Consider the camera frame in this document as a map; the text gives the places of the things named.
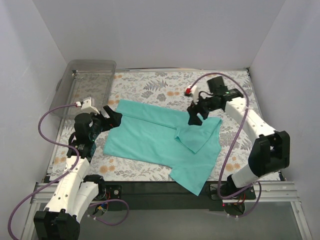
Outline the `clear plastic bin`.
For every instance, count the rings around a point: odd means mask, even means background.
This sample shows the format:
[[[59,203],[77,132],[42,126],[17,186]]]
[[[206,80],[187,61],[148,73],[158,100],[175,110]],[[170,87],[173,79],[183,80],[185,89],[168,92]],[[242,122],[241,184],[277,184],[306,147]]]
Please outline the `clear plastic bin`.
[[[58,82],[50,110],[94,99],[100,111],[108,104],[116,71],[113,60],[75,59],[68,63],[62,79]]]

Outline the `teal t shirt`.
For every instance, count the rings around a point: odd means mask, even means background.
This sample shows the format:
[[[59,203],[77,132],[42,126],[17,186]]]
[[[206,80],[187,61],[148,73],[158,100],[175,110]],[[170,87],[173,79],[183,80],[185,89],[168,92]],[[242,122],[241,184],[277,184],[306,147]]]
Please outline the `teal t shirt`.
[[[221,152],[222,119],[189,125],[187,112],[124,99],[116,111],[121,124],[109,131],[103,153],[169,167],[170,177],[198,196]]]

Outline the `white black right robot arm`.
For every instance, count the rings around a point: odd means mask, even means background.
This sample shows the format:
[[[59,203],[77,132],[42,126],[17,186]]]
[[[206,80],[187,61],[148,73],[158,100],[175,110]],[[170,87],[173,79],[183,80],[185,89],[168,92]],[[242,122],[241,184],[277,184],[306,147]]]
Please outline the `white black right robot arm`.
[[[290,165],[290,136],[286,131],[277,131],[268,125],[254,110],[250,109],[249,97],[239,85],[228,89],[223,78],[225,74],[214,72],[207,81],[207,97],[201,96],[195,83],[189,85],[184,94],[192,97],[187,108],[189,125],[202,125],[210,112],[223,110],[239,124],[252,142],[248,163],[236,173],[227,177],[227,181],[217,184],[217,195],[222,200],[237,199],[247,188],[260,178],[278,172]]]

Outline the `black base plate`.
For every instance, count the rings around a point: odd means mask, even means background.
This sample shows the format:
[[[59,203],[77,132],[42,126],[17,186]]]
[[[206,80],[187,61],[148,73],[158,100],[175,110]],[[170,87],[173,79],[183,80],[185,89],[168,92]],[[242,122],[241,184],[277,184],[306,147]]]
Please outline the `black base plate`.
[[[95,201],[119,199],[133,210],[209,210],[226,204],[216,195],[216,181],[207,181],[196,196],[174,181],[101,181]]]

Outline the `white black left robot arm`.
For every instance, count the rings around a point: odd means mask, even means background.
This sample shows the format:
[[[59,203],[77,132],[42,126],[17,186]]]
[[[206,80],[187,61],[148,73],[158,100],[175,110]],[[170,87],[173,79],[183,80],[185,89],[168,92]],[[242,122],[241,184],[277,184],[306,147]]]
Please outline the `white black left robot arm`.
[[[112,195],[103,176],[86,172],[96,151],[98,136],[119,127],[121,120],[122,114],[108,105],[102,111],[88,107],[74,118],[63,174],[58,177],[56,189],[44,210],[37,211],[33,218],[38,239],[76,240],[81,219],[92,201],[98,202],[94,206],[95,214],[108,210]]]

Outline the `aluminium frame rail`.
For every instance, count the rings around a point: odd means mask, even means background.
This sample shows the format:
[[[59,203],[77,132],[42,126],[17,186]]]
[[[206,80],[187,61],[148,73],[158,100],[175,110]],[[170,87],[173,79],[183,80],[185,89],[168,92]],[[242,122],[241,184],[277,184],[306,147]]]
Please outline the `aluminium frame rail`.
[[[310,240],[290,181],[264,181],[245,200],[220,200],[216,183],[195,196],[174,182],[109,182],[114,202],[101,221],[88,216],[81,240]]]

